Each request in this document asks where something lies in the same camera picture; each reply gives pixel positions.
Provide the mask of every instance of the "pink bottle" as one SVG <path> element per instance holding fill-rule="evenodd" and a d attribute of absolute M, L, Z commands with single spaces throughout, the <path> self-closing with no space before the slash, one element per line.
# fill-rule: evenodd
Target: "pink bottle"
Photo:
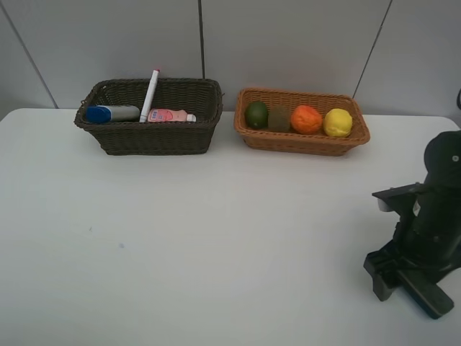
<path fill-rule="evenodd" d="M 149 123 L 162 123 L 164 121 L 189 121 L 195 123 L 197 118 L 187 114 L 185 110 L 151 110 L 147 117 Z"/>

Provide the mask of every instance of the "yellow lemon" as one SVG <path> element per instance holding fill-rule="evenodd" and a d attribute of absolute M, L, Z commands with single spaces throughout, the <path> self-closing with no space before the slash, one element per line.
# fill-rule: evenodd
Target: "yellow lemon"
<path fill-rule="evenodd" d="M 346 110 L 334 108 L 323 120 L 323 129 L 330 137 L 347 137 L 352 130 L 352 117 Z"/>

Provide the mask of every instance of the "white table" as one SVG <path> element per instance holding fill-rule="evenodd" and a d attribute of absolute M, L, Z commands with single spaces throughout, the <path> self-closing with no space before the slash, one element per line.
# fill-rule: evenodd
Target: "white table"
<path fill-rule="evenodd" d="M 461 340 L 461 270 L 433 321 L 362 268 L 398 220 L 372 192 L 423 180 L 451 120 L 370 115 L 367 145 L 324 157 L 250 149 L 228 112 L 205 155 L 108 156 L 74 112 L 0 123 L 0 345 Z"/>

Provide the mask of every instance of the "white marker pen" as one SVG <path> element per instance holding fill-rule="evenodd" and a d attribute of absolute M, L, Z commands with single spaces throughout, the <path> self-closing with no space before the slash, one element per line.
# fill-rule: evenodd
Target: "white marker pen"
<path fill-rule="evenodd" d="M 141 110 L 141 116 L 139 118 L 140 123 L 145 123 L 149 112 L 151 111 L 151 105 L 153 100 L 153 94 L 156 92 L 157 78 L 160 70 L 153 70 L 152 78 L 149 82 L 149 87 L 147 89 L 146 98 L 144 99 L 143 110 Z"/>

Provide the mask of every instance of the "orange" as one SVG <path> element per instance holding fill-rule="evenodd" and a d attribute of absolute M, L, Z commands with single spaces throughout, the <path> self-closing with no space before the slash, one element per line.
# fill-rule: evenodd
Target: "orange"
<path fill-rule="evenodd" d="M 310 106 L 297 106 L 291 114 L 291 126 L 303 135 L 312 135 L 322 127 L 322 116 Z"/>

